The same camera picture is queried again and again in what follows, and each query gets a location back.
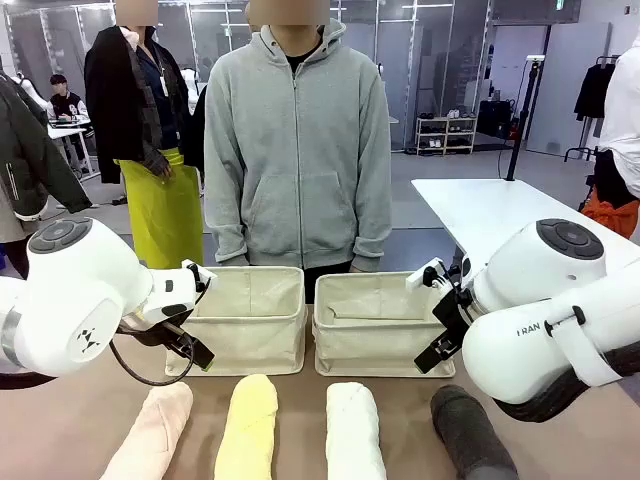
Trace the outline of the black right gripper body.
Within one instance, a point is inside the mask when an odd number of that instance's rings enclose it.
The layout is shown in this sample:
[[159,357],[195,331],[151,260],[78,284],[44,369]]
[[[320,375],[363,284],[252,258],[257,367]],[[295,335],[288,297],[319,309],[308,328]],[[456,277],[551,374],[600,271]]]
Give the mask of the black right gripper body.
[[437,338],[439,346],[461,346],[469,329],[471,319],[467,308],[472,303],[468,289],[457,288],[449,291],[434,307],[432,313],[444,326],[444,332]]

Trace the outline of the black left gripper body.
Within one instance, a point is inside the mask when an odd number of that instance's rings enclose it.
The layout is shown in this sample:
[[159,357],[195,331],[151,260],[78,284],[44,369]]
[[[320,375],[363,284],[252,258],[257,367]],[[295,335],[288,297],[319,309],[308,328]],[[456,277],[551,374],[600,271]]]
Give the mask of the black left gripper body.
[[188,316],[189,312],[174,315],[147,330],[133,328],[122,320],[121,333],[133,336],[145,346],[164,346],[171,351],[191,351],[198,344],[198,340],[182,328]]

